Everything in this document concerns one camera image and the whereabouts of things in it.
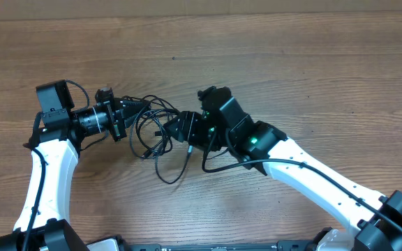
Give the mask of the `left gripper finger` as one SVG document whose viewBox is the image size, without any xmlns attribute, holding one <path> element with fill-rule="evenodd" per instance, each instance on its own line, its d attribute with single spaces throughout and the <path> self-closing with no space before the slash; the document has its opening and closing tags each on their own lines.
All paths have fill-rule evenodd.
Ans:
<svg viewBox="0 0 402 251">
<path fill-rule="evenodd" d="M 136 117 L 142 112 L 147 112 L 149 108 L 147 106 L 131 106 L 124 109 L 124 125 L 126 128 L 131 127 L 131 125 L 136 120 Z"/>
<path fill-rule="evenodd" d="M 150 104 L 144 100 L 117 98 L 117 110 L 122 114 L 136 114 L 150 110 Z"/>
</svg>

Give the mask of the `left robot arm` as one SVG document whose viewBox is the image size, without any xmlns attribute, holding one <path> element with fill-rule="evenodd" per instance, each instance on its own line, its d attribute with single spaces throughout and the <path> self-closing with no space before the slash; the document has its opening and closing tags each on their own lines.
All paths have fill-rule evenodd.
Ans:
<svg viewBox="0 0 402 251">
<path fill-rule="evenodd" d="M 27 197 L 13 232 L 0 236 L 0 250 L 128 249 L 120 236 L 86 244 L 77 235 L 70 225 L 71 183 L 83 140 L 101 133 L 118 142 L 149 103 L 99 89 L 94 106 L 76 109 L 69 84 L 62 79 L 36 88 L 41 111 L 25 144 L 32 157 Z"/>
</svg>

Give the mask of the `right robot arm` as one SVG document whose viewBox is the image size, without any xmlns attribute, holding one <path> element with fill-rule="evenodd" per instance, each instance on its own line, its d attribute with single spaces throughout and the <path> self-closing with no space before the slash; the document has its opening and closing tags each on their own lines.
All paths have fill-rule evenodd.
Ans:
<svg viewBox="0 0 402 251">
<path fill-rule="evenodd" d="M 253 121 L 228 87 L 198 99 L 202 112 L 180 112 L 166 133 L 205 155 L 225 147 L 238 167 L 289 185 L 333 216 L 343 230 L 324 230 L 310 250 L 402 250 L 402 192 L 387 197 L 334 171 L 275 126 Z"/>
</svg>

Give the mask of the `black USB-A to C cable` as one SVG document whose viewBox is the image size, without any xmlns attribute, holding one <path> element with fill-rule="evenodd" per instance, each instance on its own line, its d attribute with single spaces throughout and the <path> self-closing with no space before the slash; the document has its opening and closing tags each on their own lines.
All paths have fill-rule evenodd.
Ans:
<svg viewBox="0 0 402 251">
<path fill-rule="evenodd" d="M 177 109 L 146 107 L 139 111 L 128 129 L 128 145 L 132 154 L 141 159 L 156 159 L 172 150 L 173 143 L 164 123 L 179 114 Z"/>
</svg>

